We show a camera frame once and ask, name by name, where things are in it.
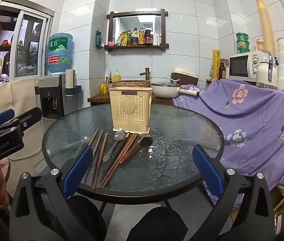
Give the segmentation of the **small metal spoon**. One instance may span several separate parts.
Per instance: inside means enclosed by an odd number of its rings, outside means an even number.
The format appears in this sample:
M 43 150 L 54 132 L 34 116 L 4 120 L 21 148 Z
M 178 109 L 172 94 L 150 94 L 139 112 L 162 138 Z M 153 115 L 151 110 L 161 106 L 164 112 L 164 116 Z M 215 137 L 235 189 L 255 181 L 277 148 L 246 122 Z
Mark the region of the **small metal spoon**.
M 120 128 L 114 135 L 114 140 L 115 140 L 115 143 L 114 145 L 108 150 L 108 152 L 104 155 L 103 157 L 103 162 L 107 162 L 109 161 L 109 159 L 111 158 L 111 155 L 113 153 L 113 150 L 114 148 L 117 146 L 117 144 L 124 140 L 124 138 L 126 137 L 126 132 L 123 128 Z

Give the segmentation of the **bronze faucet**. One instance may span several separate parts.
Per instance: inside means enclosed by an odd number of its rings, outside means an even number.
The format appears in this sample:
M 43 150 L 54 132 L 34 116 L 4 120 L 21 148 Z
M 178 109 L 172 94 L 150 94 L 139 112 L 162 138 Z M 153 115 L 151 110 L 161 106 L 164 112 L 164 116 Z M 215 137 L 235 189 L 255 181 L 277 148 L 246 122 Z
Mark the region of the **bronze faucet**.
M 145 76 L 145 80 L 149 81 L 150 80 L 150 76 L 151 76 L 150 69 L 148 67 L 146 67 L 145 71 L 140 73 L 140 76 Z

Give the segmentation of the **blue water jug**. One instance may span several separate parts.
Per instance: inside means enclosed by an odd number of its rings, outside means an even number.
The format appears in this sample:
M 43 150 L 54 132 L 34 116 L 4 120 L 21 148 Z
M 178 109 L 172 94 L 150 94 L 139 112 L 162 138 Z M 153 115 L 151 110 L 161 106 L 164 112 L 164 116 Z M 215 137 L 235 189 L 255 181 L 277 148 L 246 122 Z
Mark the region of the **blue water jug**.
M 49 73 L 65 72 L 72 68 L 73 36 L 56 33 L 50 36 L 46 69 Z

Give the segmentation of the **yellow mug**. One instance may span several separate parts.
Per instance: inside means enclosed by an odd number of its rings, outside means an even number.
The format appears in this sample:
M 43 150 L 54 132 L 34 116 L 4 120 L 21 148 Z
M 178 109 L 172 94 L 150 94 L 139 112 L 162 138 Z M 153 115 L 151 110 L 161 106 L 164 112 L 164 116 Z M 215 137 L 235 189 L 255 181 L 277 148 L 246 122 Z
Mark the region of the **yellow mug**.
M 101 84 L 100 85 L 100 91 L 101 91 L 101 94 L 107 94 L 109 93 L 109 87 L 107 84 Z

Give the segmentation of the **beige hanging cloth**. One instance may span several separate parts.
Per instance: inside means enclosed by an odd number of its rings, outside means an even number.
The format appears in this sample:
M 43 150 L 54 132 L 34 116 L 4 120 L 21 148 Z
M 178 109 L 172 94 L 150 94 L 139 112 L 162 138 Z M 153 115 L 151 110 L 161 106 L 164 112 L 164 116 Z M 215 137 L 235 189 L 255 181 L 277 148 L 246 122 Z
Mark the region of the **beige hanging cloth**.
M 35 91 L 38 85 L 38 78 L 22 78 L 0 84 L 0 124 L 8 123 L 26 111 L 40 106 L 39 95 Z M 7 175 L 7 190 L 11 196 L 14 195 L 23 172 L 34 176 L 43 169 L 42 138 L 43 131 L 38 122 L 24 131 L 24 148 L 0 161 L 1 164 L 6 162 L 10 166 L 3 170 Z

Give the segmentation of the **green instant noodle cups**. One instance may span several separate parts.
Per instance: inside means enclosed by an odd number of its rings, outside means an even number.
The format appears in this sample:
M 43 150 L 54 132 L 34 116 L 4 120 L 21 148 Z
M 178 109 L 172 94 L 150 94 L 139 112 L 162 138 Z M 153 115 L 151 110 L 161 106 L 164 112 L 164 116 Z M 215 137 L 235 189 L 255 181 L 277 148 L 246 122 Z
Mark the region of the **green instant noodle cups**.
M 249 36 L 246 33 L 236 33 L 237 53 L 247 53 L 250 51 Z

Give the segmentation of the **green hanging packet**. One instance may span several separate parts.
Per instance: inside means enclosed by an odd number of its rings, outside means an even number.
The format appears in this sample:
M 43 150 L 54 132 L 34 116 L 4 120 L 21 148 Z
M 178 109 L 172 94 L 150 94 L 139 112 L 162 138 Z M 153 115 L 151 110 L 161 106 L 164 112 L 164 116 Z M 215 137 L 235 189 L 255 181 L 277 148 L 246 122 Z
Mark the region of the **green hanging packet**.
M 96 48 L 101 50 L 103 48 L 103 41 L 102 41 L 102 33 L 99 30 L 96 31 L 95 38 L 96 38 Z

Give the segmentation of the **steel ladle wooden handle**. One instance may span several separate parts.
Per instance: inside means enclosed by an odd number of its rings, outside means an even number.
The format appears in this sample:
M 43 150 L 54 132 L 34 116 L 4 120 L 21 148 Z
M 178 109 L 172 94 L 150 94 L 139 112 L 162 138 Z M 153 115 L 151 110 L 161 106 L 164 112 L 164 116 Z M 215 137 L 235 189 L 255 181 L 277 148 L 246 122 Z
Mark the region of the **steel ladle wooden handle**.
M 153 139 L 149 134 L 140 134 L 139 139 L 132 145 L 132 147 L 122 156 L 120 164 L 124 164 L 129 160 L 132 154 L 145 146 L 150 146 L 153 143 Z

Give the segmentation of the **wooden framed wall shelf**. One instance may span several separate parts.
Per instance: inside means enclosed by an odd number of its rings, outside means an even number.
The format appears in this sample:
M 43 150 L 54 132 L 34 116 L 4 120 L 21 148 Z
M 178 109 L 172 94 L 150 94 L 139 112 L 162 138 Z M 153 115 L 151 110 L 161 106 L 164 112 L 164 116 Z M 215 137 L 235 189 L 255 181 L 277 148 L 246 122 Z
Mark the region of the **wooden framed wall shelf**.
M 169 48 L 166 42 L 165 9 L 147 11 L 110 12 L 107 15 L 109 29 L 105 50 L 158 49 Z M 145 45 L 144 34 L 147 26 L 153 30 L 153 45 Z

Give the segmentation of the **purple floral cloth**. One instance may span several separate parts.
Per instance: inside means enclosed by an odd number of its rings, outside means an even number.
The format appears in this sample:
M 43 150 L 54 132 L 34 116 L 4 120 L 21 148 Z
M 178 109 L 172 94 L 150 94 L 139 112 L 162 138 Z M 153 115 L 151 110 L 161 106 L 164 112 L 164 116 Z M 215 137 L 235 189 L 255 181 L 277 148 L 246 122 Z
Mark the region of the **purple floral cloth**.
M 269 189 L 284 188 L 284 91 L 221 79 L 198 96 L 179 95 L 173 104 L 218 125 L 225 139 L 224 167 L 247 176 L 261 172 Z

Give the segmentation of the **tall paper cup stack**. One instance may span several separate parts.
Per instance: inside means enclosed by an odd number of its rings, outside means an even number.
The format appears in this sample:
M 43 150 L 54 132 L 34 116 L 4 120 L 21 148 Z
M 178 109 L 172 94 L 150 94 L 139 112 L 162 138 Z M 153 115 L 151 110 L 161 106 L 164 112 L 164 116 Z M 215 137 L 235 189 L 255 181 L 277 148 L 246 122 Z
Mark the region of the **tall paper cup stack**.
M 256 3 L 264 36 L 265 50 L 275 56 L 275 45 L 269 13 L 263 0 L 256 0 Z

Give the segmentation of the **woven basin sink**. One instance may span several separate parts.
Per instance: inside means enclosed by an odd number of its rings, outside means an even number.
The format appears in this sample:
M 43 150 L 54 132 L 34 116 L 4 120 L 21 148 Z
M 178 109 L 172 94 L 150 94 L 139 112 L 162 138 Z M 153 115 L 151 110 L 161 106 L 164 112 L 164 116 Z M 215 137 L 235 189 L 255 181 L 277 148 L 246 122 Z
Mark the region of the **woven basin sink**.
M 150 81 L 114 81 L 113 82 L 114 88 L 119 87 L 130 87 L 130 88 L 150 88 L 151 82 Z

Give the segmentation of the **water dispenser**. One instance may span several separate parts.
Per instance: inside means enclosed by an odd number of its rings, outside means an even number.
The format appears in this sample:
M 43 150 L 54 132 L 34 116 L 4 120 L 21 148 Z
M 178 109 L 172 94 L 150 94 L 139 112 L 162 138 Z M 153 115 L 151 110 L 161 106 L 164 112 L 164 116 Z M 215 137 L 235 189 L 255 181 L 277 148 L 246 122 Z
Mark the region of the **water dispenser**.
M 65 114 L 62 81 L 62 74 L 49 75 L 39 79 L 41 109 L 45 118 L 59 119 Z

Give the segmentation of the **dark soy sauce bottle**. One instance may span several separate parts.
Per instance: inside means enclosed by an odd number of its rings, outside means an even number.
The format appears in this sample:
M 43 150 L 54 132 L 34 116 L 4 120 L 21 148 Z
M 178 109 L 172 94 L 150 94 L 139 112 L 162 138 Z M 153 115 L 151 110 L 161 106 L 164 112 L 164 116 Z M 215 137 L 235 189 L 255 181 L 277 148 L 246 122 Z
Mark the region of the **dark soy sauce bottle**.
M 150 26 L 147 26 L 144 34 L 145 45 L 153 45 L 153 30 Z

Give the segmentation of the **white frying pan with lid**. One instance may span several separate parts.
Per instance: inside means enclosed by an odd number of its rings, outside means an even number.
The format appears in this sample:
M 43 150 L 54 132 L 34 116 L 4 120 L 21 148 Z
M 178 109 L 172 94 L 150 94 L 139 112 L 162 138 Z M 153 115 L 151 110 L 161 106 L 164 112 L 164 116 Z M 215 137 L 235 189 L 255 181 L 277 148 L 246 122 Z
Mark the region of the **white frying pan with lid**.
M 179 84 L 155 82 L 152 83 L 152 94 L 159 98 L 176 98 L 180 94 L 197 96 L 199 89 L 185 89 Z

